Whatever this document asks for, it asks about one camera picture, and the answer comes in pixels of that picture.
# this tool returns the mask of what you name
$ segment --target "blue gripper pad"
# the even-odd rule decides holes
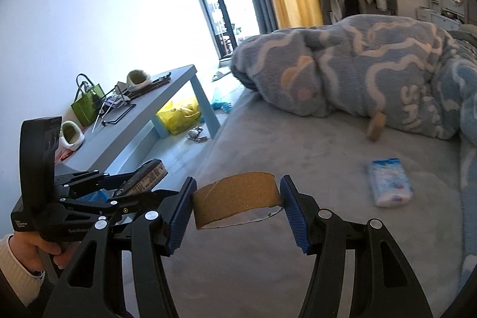
[[[304,254],[311,253],[312,244],[308,236],[307,217],[297,199],[297,196],[309,196],[298,193],[292,179],[288,175],[285,175],[280,180],[280,194],[283,200],[283,207],[287,215],[288,223],[292,228],[293,237],[295,238],[297,246],[302,249]]]
[[[164,222],[169,224],[169,237],[166,248],[170,255],[172,255],[182,243],[185,229],[187,228],[190,215],[192,214],[192,194],[196,190],[196,180],[189,177],[185,180],[184,185],[178,194],[163,200],[163,203],[168,204],[169,209],[173,209],[170,220],[168,220],[168,215],[166,212],[166,214],[161,212]]]

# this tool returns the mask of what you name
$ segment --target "screw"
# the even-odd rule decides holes
[[[318,216],[321,218],[331,218],[331,212],[328,209],[321,209],[318,212]]]
[[[369,225],[371,225],[374,229],[380,229],[382,227],[382,222],[374,219],[374,220],[371,220]]]
[[[108,222],[106,220],[99,220],[96,221],[95,228],[96,229],[104,229],[108,226]]]
[[[151,211],[148,211],[144,217],[146,218],[146,220],[156,220],[156,218],[159,217],[159,213],[156,212],[155,210],[151,210]]]

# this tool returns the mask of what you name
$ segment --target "small box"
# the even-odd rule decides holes
[[[411,182],[399,159],[372,161],[366,169],[376,206],[393,208],[413,198]]]

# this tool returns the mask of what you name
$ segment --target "slipper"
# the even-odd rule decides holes
[[[152,84],[151,75],[140,69],[131,70],[127,74],[126,84],[130,92],[136,92]]]
[[[218,71],[216,74],[214,74],[214,76],[212,77],[212,81],[217,81],[217,80],[220,80],[223,76],[226,76],[228,75],[229,73],[232,73],[231,70],[229,70],[228,72],[226,73],[222,73],[220,71]]]
[[[84,134],[74,121],[67,120],[61,125],[60,145],[65,149],[76,151],[83,142]]]

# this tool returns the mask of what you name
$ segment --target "tape roll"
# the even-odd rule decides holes
[[[275,176],[260,171],[223,178],[193,194],[197,229],[250,209],[281,205]]]
[[[373,142],[376,142],[382,134],[382,131],[386,125],[386,118],[387,116],[381,112],[378,112],[374,117],[370,120],[368,126],[368,132],[366,133],[366,137]]]

